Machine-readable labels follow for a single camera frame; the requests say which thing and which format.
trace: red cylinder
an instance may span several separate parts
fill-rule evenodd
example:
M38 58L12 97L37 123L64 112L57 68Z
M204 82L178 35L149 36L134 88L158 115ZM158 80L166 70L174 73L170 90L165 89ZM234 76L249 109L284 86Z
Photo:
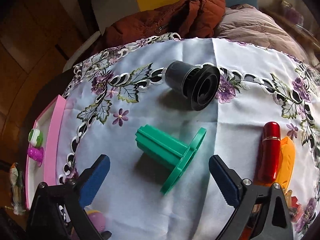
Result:
M268 122L263 127L258 180L273 183L276 180L280 154L280 126Z

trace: silver band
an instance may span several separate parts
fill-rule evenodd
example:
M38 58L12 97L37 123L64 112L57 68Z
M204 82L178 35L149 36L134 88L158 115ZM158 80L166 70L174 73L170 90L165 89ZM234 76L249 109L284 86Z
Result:
M276 136L266 137L266 138L264 138L262 141L264 142L264 141L266 141L266 140L278 140L278 141L280 141L280 139L279 139L278 137L276 137Z

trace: pink tray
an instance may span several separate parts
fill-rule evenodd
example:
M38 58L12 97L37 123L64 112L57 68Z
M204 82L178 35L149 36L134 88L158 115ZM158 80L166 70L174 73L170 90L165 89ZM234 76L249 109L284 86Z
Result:
M44 161L38 162L27 156L26 165L26 206L31 208L33 197L40 182L56 185L56 159L60 126L66 100L57 96L36 119L33 128L43 133Z

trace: gray panel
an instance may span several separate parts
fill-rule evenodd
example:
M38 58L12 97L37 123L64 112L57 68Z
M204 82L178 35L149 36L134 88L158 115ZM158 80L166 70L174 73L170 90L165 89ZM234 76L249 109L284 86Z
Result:
M114 22L140 11L137 0L92 0L91 3L101 34Z

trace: tiled floor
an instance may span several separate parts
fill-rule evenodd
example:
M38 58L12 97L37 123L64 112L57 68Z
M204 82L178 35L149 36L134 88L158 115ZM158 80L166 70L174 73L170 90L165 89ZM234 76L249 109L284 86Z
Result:
M66 56L83 42L59 0L16 0L0 22L1 160L10 164L19 160L20 127L36 94L62 72ZM8 183L8 174L1 171L0 206L10 206ZM25 217L14 219L25 226Z

